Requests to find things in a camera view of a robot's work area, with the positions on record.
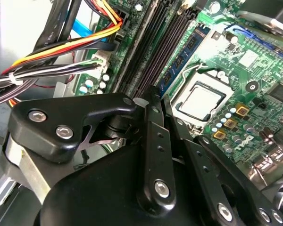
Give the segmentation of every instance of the ram slot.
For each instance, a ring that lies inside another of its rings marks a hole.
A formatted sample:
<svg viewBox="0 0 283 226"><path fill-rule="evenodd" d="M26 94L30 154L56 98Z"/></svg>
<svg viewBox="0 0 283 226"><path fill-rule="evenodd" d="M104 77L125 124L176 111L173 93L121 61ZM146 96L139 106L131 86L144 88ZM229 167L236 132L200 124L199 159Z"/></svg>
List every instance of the ram slot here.
<svg viewBox="0 0 283 226"><path fill-rule="evenodd" d="M172 4L173 0L159 1L139 44L135 49L133 48L129 51L126 62L121 66L117 87L114 91L123 92L130 96L130 93L135 87L134 83L138 81L138 77L141 76L141 73L138 73L142 67L141 62L149 53L149 49L164 24Z"/></svg>
<svg viewBox="0 0 283 226"><path fill-rule="evenodd" d="M176 13L173 16L157 50L143 72L142 79L139 80L137 90L133 94L133 97L140 97L149 85L154 85L173 55L174 50L178 47L191 21L196 19L198 13L198 10L190 8L185 10L181 15Z"/></svg>

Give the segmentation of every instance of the white connector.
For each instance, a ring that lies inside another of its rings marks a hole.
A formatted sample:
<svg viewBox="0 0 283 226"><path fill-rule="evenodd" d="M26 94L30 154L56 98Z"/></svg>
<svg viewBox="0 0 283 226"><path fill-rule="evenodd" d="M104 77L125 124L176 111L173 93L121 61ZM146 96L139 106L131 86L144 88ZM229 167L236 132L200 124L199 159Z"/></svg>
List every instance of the white connector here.
<svg viewBox="0 0 283 226"><path fill-rule="evenodd" d="M95 54L92 55L91 59L101 60L101 63L98 63L100 66L92 70L85 71L84 73L89 74L90 76L100 79L103 73L106 73L109 67L109 58L111 53L106 51L98 50Z"/></svg>

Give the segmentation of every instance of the yellow wire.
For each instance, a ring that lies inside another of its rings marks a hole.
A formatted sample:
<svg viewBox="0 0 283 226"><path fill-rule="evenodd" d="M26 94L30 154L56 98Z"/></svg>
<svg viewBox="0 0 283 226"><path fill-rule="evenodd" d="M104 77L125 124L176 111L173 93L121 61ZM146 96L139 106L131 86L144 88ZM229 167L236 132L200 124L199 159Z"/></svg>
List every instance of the yellow wire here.
<svg viewBox="0 0 283 226"><path fill-rule="evenodd" d="M21 58L21 59L15 61L12 66L18 65L18 64L20 64L24 61L27 61L27 60L32 60L32 59L37 58L37 57L49 55L51 53L54 53L56 51L59 51L61 49L64 49L64 48L67 48L67 47L70 47L70 46L73 46L73 45L82 44L82 43L85 43L85 42L90 42L90 41L95 40L95 39L101 39L101 38L107 37L107 36L112 35L113 33L117 32L120 29L121 25L122 25L122 22L119 22L116 26L114 26L112 28L108 28L104 31L97 32L93 35L87 36L86 38L82 38L82 39L79 39L77 41L68 42L64 45L48 49L48 50L43 51L41 53L37 53L37 54L31 55L31 56L26 56L24 58Z"/></svg>
<svg viewBox="0 0 283 226"><path fill-rule="evenodd" d="M107 7L107 9L113 14L113 16L118 20L122 21L122 19L118 16L118 14L111 8L111 6L106 2L106 0L102 0L104 5Z"/></svg>
<svg viewBox="0 0 283 226"><path fill-rule="evenodd" d="M109 16L110 20L112 20L112 22L117 25L117 21L115 20L115 18L112 16L111 12L107 9L107 7L105 6L105 4L103 4L103 2L101 1L98 1L97 2L99 7L101 7L106 13L107 15Z"/></svg>

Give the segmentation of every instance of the blue cable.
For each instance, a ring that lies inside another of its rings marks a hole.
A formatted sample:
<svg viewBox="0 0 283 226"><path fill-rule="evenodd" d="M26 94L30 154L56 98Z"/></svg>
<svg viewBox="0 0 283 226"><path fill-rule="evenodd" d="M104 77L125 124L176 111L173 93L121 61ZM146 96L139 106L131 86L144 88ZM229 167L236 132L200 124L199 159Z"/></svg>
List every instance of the blue cable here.
<svg viewBox="0 0 283 226"><path fill-rule="evenodd" d="M75 19L75 22L74 22L74 25L72 27L72 30L74 30L81 37L86 37L88 35L93 34L92 31L90 31L84 24L82 24L77 19Z"/></svg>

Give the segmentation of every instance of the red wire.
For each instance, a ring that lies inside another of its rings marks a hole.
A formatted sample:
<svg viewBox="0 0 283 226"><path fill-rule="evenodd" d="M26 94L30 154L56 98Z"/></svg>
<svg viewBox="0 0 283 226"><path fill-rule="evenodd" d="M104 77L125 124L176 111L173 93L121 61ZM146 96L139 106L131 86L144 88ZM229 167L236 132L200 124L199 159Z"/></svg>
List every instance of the red wire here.
<svg viewBox="0 0 283 226"><path fill-rule="evenodd" d="M93 4L94 4L94 6L95 6L95 8L99 11L99 12L101 12L103 15L105 15L105 16L108 16L108 14L105 12L105 10L103 10L98 4L97 4L97 2L95 1L95 0L90 0Z"/></svg>

